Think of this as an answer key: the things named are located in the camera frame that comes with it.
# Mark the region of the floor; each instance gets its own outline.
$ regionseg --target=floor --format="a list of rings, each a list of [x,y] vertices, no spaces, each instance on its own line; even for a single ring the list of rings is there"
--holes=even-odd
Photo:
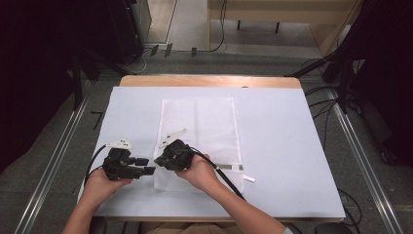
[[[161,1],[149,0],[152,12],[153,26],[148,38],[148,45],[159,44],[160,48],[165,48],[167,44],[172,44],[174,51],[191,51],[197,48],[198,51],[207,49],[206,41],[206,12],[203,11],[206,6],[204,0],[177,0]],[[237,30],[237,22],[226,20],[224,25],[225,41],[217,50],[215,57],[203,58],[197,56],[188,60],[185,54],[172,54],[170,60],[161,58],[161,55],[149,57],[146,54],[142,60],[128,66],[129,69],[139,70],[142,73],[195,73],[197,65],[204,64],[206,68],[211,67],[212,73],[231,73],[231,74],[255,74],[268,75],[275,72],[269,68],[268,64],[279,61],[290,65],[290,61],[300,58],[301,66],[311,62],[309,59],[320,59],[319,50],[312,37],[311,31],[306,24],[302,23],[281,23],[279,33],[274,32],[273,23],[257,23],[243,21],[241,30]],[[221,25],[218,20],[213,21],[211,25],[211,47],[216,48],[222,38]],[[227,66],[216,67],[214,62],[228,62]],[[60,109],[57,116],[45,128],[45,131],[39,136],[32,149],[17,160],[9,169],[0,176],[0,217],[2,220],[8,220],[9,223],[2,221],[1,232],[6,233],[59,233],[65,219],[69,216],[70,211],[76,201],[76,195],[79,189],[79,181],[82,180],[82,173],[73,173],[78,170],[79,164],[87,164],[88,157],[79,157],[79,155],[92,155],[94,143],[98,137],[98,129],[92,131],[96,124],[97,116],[92,112],[104,112],[107,101],[110,97],[111,87],[119,84],[120,77],[110,70],[102,69],[102,76],[98,83],[85,83],[85,90],[90,92],[86,94],[88,104],[84,106],[82,113],[73,113],[70,105],[70,98]],[[285,74],[285,70],[280,71],[278,67],[276,74]],[[314,87],[324,85],[320,79],[320,70],[314,70],[309,75],[301,78],[303,88],[308,91]],[[308,96],[309,103],[315,103],[320,100],[329,98],[334,94],[327,91]],[[319,112],[319,108],[312,109],[314,114]],[[66,123],[75,122],[73,115],[79,114],[80,120],[74,123],[77,127],[72,132],[71,142],[61,142],[59,137],[65,133]],[[413,170],[406,167],[390,167],[384,164],[380,158],[380,150],[377,143],[371,138],[368,129],[362,118],[356,112],[350,112],[348,116],[343,117],[338,109],[329,119],[318,118],[315,120],[318,127],[321,142],[326,138],[325,154],[331,167],[333,177],[337,186],[348,193],[351,193],[363,209],[363,220],[360,224],[361,233],[413,233]],[[351,143],[349,139],[353,136],[353,141],[358,141],[361,145]],[[56,156],[56,149],[62,159]],[[39,155],[52,155],[46,159],[39,159]],[[368,162],[367,175],[366,166],[363,159]],[[44,170],[31,170],[31,168],[48,168],[48,164],[54,162],[57,164],[56,171],[47,172],[52,180],[52,184],[41,184]],[[374,176],[368,174],[368,167],[371,167]],[[27,168],[27,173],[21,172],[21,168]],[[371,180],[378,181],[378,188],[372,188],[369,184]],[[43,199],[37,204],[31,204],[29,201],[36,189],[45,188],[46,193]],[[357,206],[348,196],[343,196],[344,204],[348,205],[352,214],[358,216]],[[392,214],[383,214],[388,210],[380,210],[381,202],[387,201],[391,205],[391,212],[394,212],[396,220],[385,220]],[[35,212],[31,215],[25,215],[23,212],[26,208],[32,208]],[[4,214],[12,216],[12,219],[6,219]],[[25,217],[27,225],[19,224],[18,220]],[[53,223],[45,225],[47,220],[53,218]],[[316,223],[295,223],[303,233],[314,233]],[[123,223],[113,222],[109,226],[107,233],[121,233]],[[129,224],[127,233],[135,233],[135,224]]]

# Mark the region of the hand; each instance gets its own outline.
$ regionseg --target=hand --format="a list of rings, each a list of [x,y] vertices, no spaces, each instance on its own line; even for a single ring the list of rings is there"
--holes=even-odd
[[[222,184],[216,177],[215,170],[207,160],[199,155],[192,159],[191,167],[188,170],[176,172],[176,174],[188,180],[194,187],[209,192],[210,188]]]
[[[97,169],[89,176],[79,200],[79,205],[92,211],[97,211],[100,204],[105,202],[110,195],[119,188],[132,182],[132,179],[110,180],[103,169]]]

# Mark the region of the wrist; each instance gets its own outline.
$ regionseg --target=wrist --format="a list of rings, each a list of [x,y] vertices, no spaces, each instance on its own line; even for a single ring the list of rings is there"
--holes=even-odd
[[[99,205],[92,201],[79,200],[75,210],[79,210],[82,214],[93,215],[99,209]]]
[[[204,190],[204,192],[214,200],[216,200],[220,195],[226,193],[227,191],[230,190],[219,180],[215,184],[212,184],[206,190]]]

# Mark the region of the finger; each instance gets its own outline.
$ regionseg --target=finger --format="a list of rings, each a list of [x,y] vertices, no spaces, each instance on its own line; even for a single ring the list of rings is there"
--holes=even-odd
[[[123,187],[123,186],[125,186],[125,185],[127,185],[127,184],[130,184],[132,181],[133,181],[133,179],[125,179],[125,178],[123,178],[123,179],[119,179],[119,180],[113,181],[113,184],[115,184],[115,187],[116,187],[116,188],[121,188],[121,187]]]

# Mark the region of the black wire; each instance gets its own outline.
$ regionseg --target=black wire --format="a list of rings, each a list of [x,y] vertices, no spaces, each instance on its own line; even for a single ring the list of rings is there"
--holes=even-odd
[[[321,100],[321,101],[315,102],[315,103],[313,103],[313,104],[310,104],[309,107],[313,107],[313,106],[315,106],[315,105],[323,104],[323,103],[325,103],[325,102],[332,102],[332,101],[335,101],[335,100],[336,100],[336,99]]]
[[[307,92],[305,92],[304,95],[309,96],[309,95],[311,95],[315,92],[325,90],[325,89],[336,89],[337,90],[338,87],[329,87],[329,86],[315,87],[315,88],[312,88],[311,90],[308,90]],[[356,94],[352,91],[346,91],[345,96],[349,97],[349,98],[346,98],[346,105],[350,109],[359,112],[359,103],[357,101]],[[309,107],[312,107],[314,105],[318,105],[318,104],[321,104],[321,103],[324,103],[324,102],[328,102],[328,100],[322,100],[322,101],[316,102],[314,104],[309,105]]]
[[[224,0],[222,2],[222,6],[221,6],[221,13],[220,13],[220,17],[219,17],[219,21],[221,22],[221,31],[222,31],[222,38],[221,38],[221,42],[219,43],[218,47],[216,47],[213,50],[209,50],[209,51],[197,51],[197,53],[213,53],[215,51],[217,51],[219,48],[221,48],[222,44],[224,43],[225,40],[225,30],[224,30],[224,23],[225,23],[225,15],[227,12],[227,1],[228,0]],[[171,52],[180,52],[180,53],[193,53],[193,51],[177,51],[177,50],[170,50]]]
[[[197,153],[197,155],[201,156],[207,162],[209,162],[212,165],[212,167],[218,172],[218,174],[222,177],[222,179],[225,180],[225,182],[228,184],[228,186],[231,187],[231,189],[234,191],[234,193],[237,194],[243,200],[245,200],[245,198],[244,198],[243,194],[241,194],[240,190],[238,190],[238,188],[234,185],[234,183],[221,171],[221,169],[219,169],[218,166],[216,166],[214,163],[212,163],[212,161],[210,161],[206,155],[201,153],[200,150],[198,150],[194,147],[191,147],[191,150],[193,150],[195,153]]]
[[[358,221],[355,221],[353,224],[351,224],[351,223],[346,223],[346,222],[343,222],[343,221],[342,221],[342,223],[345,224],[345,225],[347,225],[347,226],[359,225],[359,224],[361,223],[361,220],[362,220],[362,212],[361,212],[361,207],[360,207],[360,205],[358,204],[358,202],[356,201],[356,199],[355,199],[354,197],[352,197],[349,193],[341,190],[340,188],[337,188],[337,190],[340,191],[341,193],[346,194],[346,196],[349,197],[349,198],[356,204],[357,209],[358,209],[358,212],[360,213],[360,216],[359,216],[359,218],[358,218]]]
[[[101,167],[101,166],[100,166],[100,167],[98,167],[98,168],[95,168],[93,171],[91,171],[91,172],[89,173],[89,171],[91,170],[92,165],[94,164],[94,160],[96,159],[97,155],[98,155],[98,154],[100,153],[100,151],[102,151],[102,149],[104,149],[105,147],[106,147],[106,144],[102,145],[102,146],[97,150],[97,152],[94,154],[92,160],[90,161],[90,163],[89,163],[89,165],[88,165],[88,169],[86,170],[86,174],[85,174],[85,182],[83,183],[84,186],[86,185],[86,182],[87,182],[88,179],[89,179],[89,175],[90,175],[92,172],[94,172],[96,169],[98,169],[98,168]]]
[[[301,69],[303,69],[303,66],[305,63],[312,61],[312,60],[319,60],[319,58],[310,58],[308,60],[305,60],[303,63],[301,63]],[[319,69],[319,67],[317,67],[317,70],[319,71],[319,73],[322,75],[323,72]]]
[[[323,107],[318,114],[316,114],[315,116],[313,116],[313,120],[315,120],[317,117],[319,117],[320,115],[322,115],[323,113],[326,113],[329,111],[329,109],[331,108],[331,106],[333,106],[335,103],[337,103],[337,99],[331,103],[329,103],[328,105],[326,105],[325,107]]]
[[[330,115],[331,109],[334,107],[334,104],[332,104],[328,108],[327,112],[327,117],[325,117],[325,124],[324,124],[324,142],[322,143],[322,149],[325,150],[325,145],[327,143],[327,125],[328,125],[328,116]]]
[[[225,40],[225,30],[224,30],[224,23],[225,23],[225,14],[227,12],[227,0],[224,0],[224,2],[222,3],[222,7],[221,7],[221,15],[219,17],[219,20],[221,22],[221,30],[222,30],[222,38],[221,38],[221,42],[219,43],[218,47],[216,47],[215,49],[208,51],[209,53],[215,52],[217,51],[222,44],[224,43]]]
[[[360,234],[360,229],[358,229],[358,225],[356,224],[356,221],[353,218],[352,214],[350,214],[349,210],[347,210],[347,208],[345,206],[343,206],[343,208],[344,208],[344,212],[349,216],[350,220],[354,224],[353,227],[356,229],[357,234]]]

